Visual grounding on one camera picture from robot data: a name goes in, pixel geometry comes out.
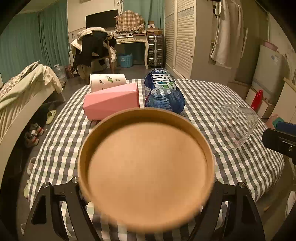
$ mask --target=red bottle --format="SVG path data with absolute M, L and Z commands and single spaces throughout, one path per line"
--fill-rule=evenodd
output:
M 263 98 L 263 90 L 259 90 L 258 93 L 255 95 L 255 98 L 253 99 L 253 102 L 251 104 L 251 108 L 257 112 L 258 108 L 261 105 L 261 101 Z

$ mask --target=shoe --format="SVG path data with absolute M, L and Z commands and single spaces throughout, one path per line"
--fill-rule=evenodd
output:
M 39 142 L 39 139 L 36 136 L 31 135 L 31 133 L 29 132 L 25 133 L 25 146 L 27 148 L 37 146 L 38 142 Z
M 35 161 L 36 161 L 36 157 L 32 157 L 28 164 L 27 173 L 29 176 L 32 174 Z
M 38 132 L 35 131 L 35 130 L 33 130 L 33 131 L 31 131 L 31 135 L 33 135 L 33 136 L 37 136 L 37 135 L 38 135 Z
M 31 124 L 30 130 L 35 130 L 38 132 L 38 136 L 42 136 L 44 129 L 37 123 Z
M 49 125 L 52 122 L 52 120 L 54 119 L 56 113 L 57 113 L 56 110 L 52 110 L 52 111 L 49 111 L 47 113 L 47 120 L 46 120 L 47 125 Z

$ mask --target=plastic water bottle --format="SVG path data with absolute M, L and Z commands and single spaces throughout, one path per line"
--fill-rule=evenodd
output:
M 170 110 L 180 114 L 185 106 L 185 99 L 175 80 L 163 68 L 151 70 L 144 80 L 145 106 Z

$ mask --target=checkered tablecloth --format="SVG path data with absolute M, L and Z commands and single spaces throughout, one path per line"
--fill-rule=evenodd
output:
M 143 80 L 127 80 L 138 82 L 140 107 L 144 107 Z M 222 147 L 213 130 L 214 116 L 218 108 L 224 104 L 236 104 L 248 107 L 234 91 L 217 83 L 197 80 L 176 80 L 176 84 L 184 95 L 186 104 L 182 115 L 190 120 L 205 136 L 215 157 L 215 174 L 221 183 L 235 185 L 245 182 L 257 201 L 281 175 L 284 168 L 283 156 L 264 148 L 261 137 L 267 128 L 259 119 L 257 128 L 247 141 L 238 149 Z M 28 200 L 32 207 L 35 197 L 44 182 L 58 185 L 68 182 L 77 176 L 79 150 L 83 141 L 97 122 L 89 121 L 84 115 L 84 96 L 90 92 L 90 86 L 79 89 L 64 106 L 54 121 L 43 142 L 29 181 Z M 88 204 L 87 212 L 103 240 L 142 241 L 142 240 L 186 240 L 191 233 L 195 221 L 182 227 L 157 234 L 136 234 L 121 225 L 112 226 L 108 220 Z M 226 214 L 227 203 L 223 203 L 217 226 L 221 225 Z M 67 205 L 62 203 L 62 214 L 69 235 L 74 235 Z

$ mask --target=plaid cloth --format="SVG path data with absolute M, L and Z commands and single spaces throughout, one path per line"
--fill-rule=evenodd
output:
M 116 21 L 116 32 L 142 30 L 145 27 L 143 17 L 131 10 L 127 10 L 122 14 L 117 15 Z
M 138 82 L 140 107 L 144 108 L 144 81 L 127 80 L 127 83 Z M 234 91 L 226 86 L 196 81 L 176 80 L 176 85 L 184 95 L 186 104 L 182 115 L 190 120 L 208 140 L 215 157 L 215 175 L 221 183 L 235 185 L 245 182 L 252 197 L 257 201 L 272 185 L 276 183 L 284 168 L 283 156 L 266 149 L 261 137 L 267 128 L 258 120 L 257 128 L 247 141 L 238 149 L 222 147 L 213 131 L 214 116 L 224 104 L 236 104 L 248 107 Z M 54 121 L 43 142 L 29 181 L 28 200 L 32 207 L 41 185 L 51 182 L 53 185 L 68 182 L 77 176 L 79 149 L 90 130 L 96 125 L 84 115 L 84 96 L 90 92 L 90 86 L 79 89 L 67 102 Z M 108 220 L 94 210 L 90 202 L 87 212 L 98 235 L 103 240 L 143 241 L 143 240 L 185 240 L 193 230 L 192 220 L 182 227 L 157 234 L 131 233 L 124 226 L 112 226 Z M 227 203 L 222 203 L 217 227 L 225 219 Z M 74 235 L 67 205 L 62 203 L 62 214 L 69 235 Z

